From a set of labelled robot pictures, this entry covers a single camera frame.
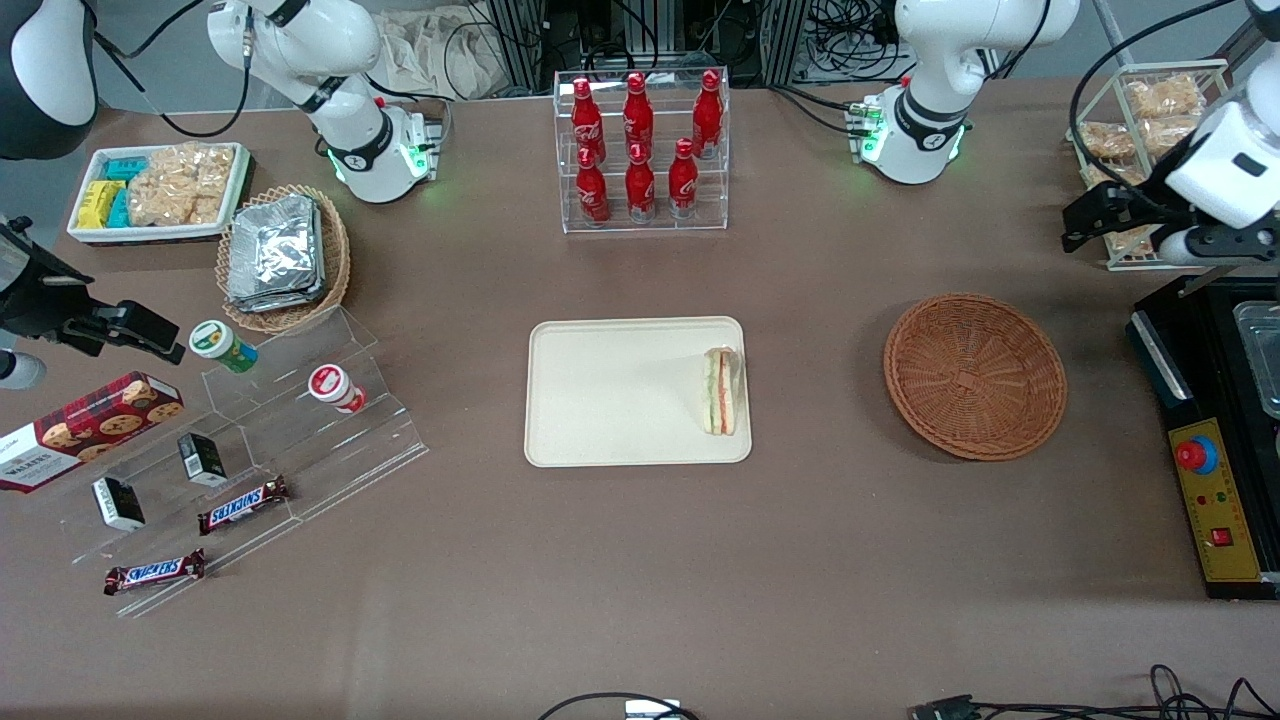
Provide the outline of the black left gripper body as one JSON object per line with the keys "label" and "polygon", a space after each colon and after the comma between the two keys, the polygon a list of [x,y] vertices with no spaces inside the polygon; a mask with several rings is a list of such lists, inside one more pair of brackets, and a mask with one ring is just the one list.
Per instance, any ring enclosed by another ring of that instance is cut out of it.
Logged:
{"label": "black left gripper body", "polygon": [[1181,150],[1138,187],[1148,201],[1132,215],[1162,227],[1158,251],[1277,250],[1277,163]]}

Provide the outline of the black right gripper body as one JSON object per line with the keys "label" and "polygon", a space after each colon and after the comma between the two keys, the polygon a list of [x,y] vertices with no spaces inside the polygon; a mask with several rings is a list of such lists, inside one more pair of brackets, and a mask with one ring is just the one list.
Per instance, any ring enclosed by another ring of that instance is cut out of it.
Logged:
{"label": "black right gripper body", "polygon": [[29,340],[61,343],[61,323],[96,313],[88,292],[95,278],[32,242],[28,217],[3,218],[3,331]]}

